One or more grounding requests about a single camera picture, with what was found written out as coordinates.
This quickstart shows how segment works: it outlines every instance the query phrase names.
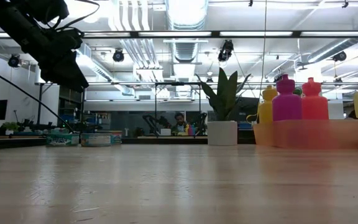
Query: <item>person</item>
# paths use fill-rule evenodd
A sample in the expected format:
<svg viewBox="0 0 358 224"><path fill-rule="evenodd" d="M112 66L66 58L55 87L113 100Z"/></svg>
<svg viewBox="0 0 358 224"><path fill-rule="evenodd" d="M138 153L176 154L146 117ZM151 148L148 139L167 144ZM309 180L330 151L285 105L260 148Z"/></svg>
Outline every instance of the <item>person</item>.
<svg viewBox="0 0 358 224"><path fill-rule="evenodd" d="M185 121L185 116L181 112L177 112L175 114L175 119L177 121L177 124L172 127L172 131L182 133L185 132L185 128L187 125L187 122Z"/></svg>

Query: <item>wooden table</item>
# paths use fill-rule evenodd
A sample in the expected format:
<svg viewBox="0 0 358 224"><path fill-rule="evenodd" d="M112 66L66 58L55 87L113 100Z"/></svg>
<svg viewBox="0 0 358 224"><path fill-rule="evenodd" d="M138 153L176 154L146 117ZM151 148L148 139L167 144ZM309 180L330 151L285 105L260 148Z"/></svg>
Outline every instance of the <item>wooden table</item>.
<svg viewBox="0 0 358 224"><path fill-rule="evenodd" d="M0 223L358 223L358 150L0 150Z"/></svg>

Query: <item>ceiling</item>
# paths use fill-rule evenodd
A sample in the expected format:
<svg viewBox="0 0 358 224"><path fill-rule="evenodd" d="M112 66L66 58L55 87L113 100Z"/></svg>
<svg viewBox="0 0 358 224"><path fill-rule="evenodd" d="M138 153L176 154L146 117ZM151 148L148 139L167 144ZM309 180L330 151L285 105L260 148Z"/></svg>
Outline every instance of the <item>ceiling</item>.
<svg viewBox="0 0 358 224"><path fill-rule="evenodd" d="M93 10L93 6L87 6L82 2L73 3L73 0L66 0L66 2L70 17L65 19L64 23ZM96 22L80 21L75 24L75 27L82 31L111 30L108 25L108 17L112 14L111 2L98 1L98 3L100 3L101 9L97 13ZM265 28L267 30L358 30L358 1L351 1L349 6L344 9L341 7L344 1L333 0L269 0L267 8L265 8L265 1L254 0L252 7L249 7L248 3L249 1L209 0L204 30L264 30ZM150 28L152 30L167 30L164 1L149 0L148 4ZM199 54L193 61L200 63L196 65L195 73L207 77L207 72L211 71L213 77L216 77L219 71L218 52L224 39L206 40L208 43L200 44ZM308 55L335 40L337 39L300 39L298 42L298 39L233 39L235 54L227 61L224 69L227 74L238 71L239 77L242 74L251 73L251 82L265 81L262 74L268 75L268 79L272 81L273 75L269 73L286 59L296 55ZM135 81L131 75L134 63L125 51L123 62L117 63L112 60L115 49L122 48L119 40L86 39L84 42L92 48L93 59L109 70L117 80ZM154 46L157 58L163 68L164 79L174 77L170 45L163 43L162 39L154 39ZM7 57L17 51L18 45L13 40L0 40L0 55ZM337 62L336 69L334 69L332 60L323 60L320 63L306 66L310 68L308 70L295 71L292 66L286 68L284 72L290 75L296 72L297 81L301 82L313 75L313 72L319 73L318 71L321 70L320 79L322 80L320 81L331 82L335 74L340 75L358 70L358 44L346 49L345 53L347 60ZM29 55L22 55L22 58L28 61L33 60ZM83 72L86 76L94 77L91 70L84 69ZM346 81L358 82L358 75Z"/></svg>

